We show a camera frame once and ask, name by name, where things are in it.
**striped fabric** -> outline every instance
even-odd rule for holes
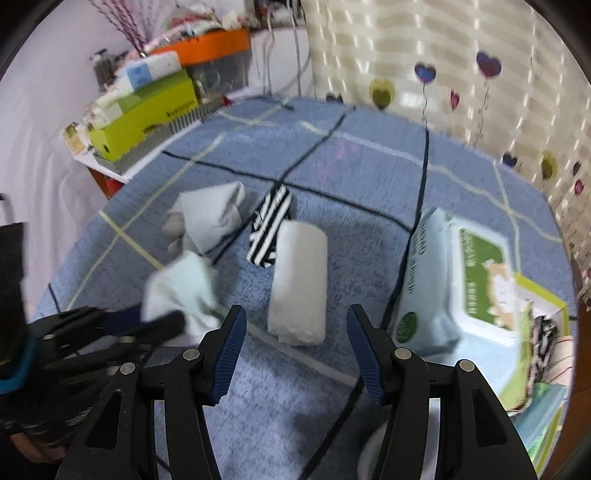
[[[554,347],[558,341],[558,327],[554,320],[546,317],[537,317],[535,320],[535,331],[538,335],[538,343],[536,345],[537,357],[537,374],[535,380],[541,382],[548,366],[550,365],[550,358],[554,353]]]
[[[291,193],[285,185],[267,193],[252,221],[251,247],[246,255],[249,262],[265,268],[275,264],[277,232],[284,219],[291,220],[290,205]]]

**white cable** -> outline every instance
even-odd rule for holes
[[[271,42],[267,46],[267,39],[265,39],[263,42],[263,51],[262,51],[263,63],[267,64],[266,77],[267,77],[267,82],[269,83],[269,91],[267,92],[267,83],[265,81],[263,81],[263,93],[269,93],[269,95],[273,93],[273,88],[272,88],[272,84],[271,84],[271,49],[272,49],[273,45],[275,44],[275,32],[273,32],[273,26],[271,25],[271,15],[272,15],[272,9],[269,6],[269,8],[267,8],[267,27],[269,28],[269,33],[271,34],[270,35]]]
[[[285,3],[287,7],[287,11],[290,14],[291,26],[294,32],[294,42],[295,42],[295,62],[297,63],[297,73],[295,74],[297,78],[297,96],[301,97],[301,64],[300,64],[300,42],[297,38],[297,30],[296,30],[296,18],[294,16],[292,7],[293,7],[293,0],[291,0],[291,7],[289,0]]]
[[[308,68],[308,65],[310,64],[310,50],[308,50],[308,56],[306,58],[306,61],[304,62],[304,64],[302,65],[302,68],[299,72],[299,74],[301,75],[302,73],[304,73],[306,71],[306,69]],[[276,91],[276,93],[285,93],[286,91],[288,91],[291,87],[293,87],[296,82],[297,82],[298,76],[296,74],[296,76],[294,76],[289,83],[287,83],[287,85],[285,85],[284,87],[280,88],[279,90]]]

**black and white striped sock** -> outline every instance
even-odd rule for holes
[[[267,195],[252,221],[251,246],[246,259],[260,267],[270,267],[277,257],[277,232],[284,219],[291,219],[291,193],[285,185],[274,187]]]

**white wall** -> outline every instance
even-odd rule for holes
[[[27,222],[24,295],[31,314],[88,220],[106,204],[60,133],[98,88],[90,55],[125,47],[86,1],[65,0],[35,29],[0,81],[0,191]]]
[[[301,66],[303,67],[309,51],[308,34],[303,27],[296,31],[300,44]],[[264,56],[264,49],[266,49],[269,51],[272,91],[278,92],[296,76],[296,43],[291,28],[275,29],[274,34],[275,42],[273,44],[271,44],[271,34],[268,31],[261,31],[252,37],[252,61],[248,72],[248,82],[251,86],[262,87],[264,70],[267,68]],[[296,92],[297,87],[294,85],[283,93],[296,95]],[[301,75],[301,94],[308,97],[314,96],[311,63]]]

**white rolled towel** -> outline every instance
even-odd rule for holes
[[[326,334],[328,240],[318,227],[283,220],[267,329],[288,345],[319,345]]]

